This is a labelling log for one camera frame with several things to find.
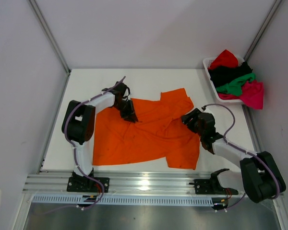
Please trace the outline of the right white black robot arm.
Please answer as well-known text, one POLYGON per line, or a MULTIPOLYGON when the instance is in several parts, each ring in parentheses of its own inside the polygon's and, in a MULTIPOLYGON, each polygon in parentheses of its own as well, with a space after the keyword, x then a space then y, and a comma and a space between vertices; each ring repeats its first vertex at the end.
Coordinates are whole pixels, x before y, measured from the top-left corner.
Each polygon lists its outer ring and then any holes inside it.
POLYGON ((216 121, 211 113, 195 108, 183 115, 181 121, 191 132, 198 134, 206 151, 240 169, 233 172, 224 168, 211 173, 209 186, 214 193, 234 189, 243 191, 251 201, 259 203, 277 199, 286 190, 286 183, 271 153, 250 151, 229 141, 226 135, 216 131, 216 121))

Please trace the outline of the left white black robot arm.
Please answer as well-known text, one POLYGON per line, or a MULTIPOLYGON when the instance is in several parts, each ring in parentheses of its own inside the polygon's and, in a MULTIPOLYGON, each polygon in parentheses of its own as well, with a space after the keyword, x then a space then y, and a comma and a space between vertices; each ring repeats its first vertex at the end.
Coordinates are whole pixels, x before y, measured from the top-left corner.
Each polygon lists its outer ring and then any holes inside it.
POLYGON ((130 94, 130 88, 123 81, 118 81, 86 101, 72 100, 68 104, 61 129, 72 146, 75 165, 73 173, 80 176, 77 184, 85 192, 91 191, 97 181, 92 175, 93 165, 89 153, 96 115, 106 108, 114 107, 123 120, 138 122, 130 94))

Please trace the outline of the orange t shirt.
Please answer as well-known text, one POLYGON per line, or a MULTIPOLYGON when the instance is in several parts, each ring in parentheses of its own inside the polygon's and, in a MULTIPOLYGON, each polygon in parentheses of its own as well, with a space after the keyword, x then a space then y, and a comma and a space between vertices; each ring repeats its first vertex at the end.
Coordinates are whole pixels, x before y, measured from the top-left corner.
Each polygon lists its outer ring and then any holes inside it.
POLYGON ((181 121, 193 109, 184 88, 162 92, 158 101, 132 99, 138 121, 106 108, 96 116, 93 165, 122 165, 165 158, 168 167, 196 169, 199 136, 181 121))

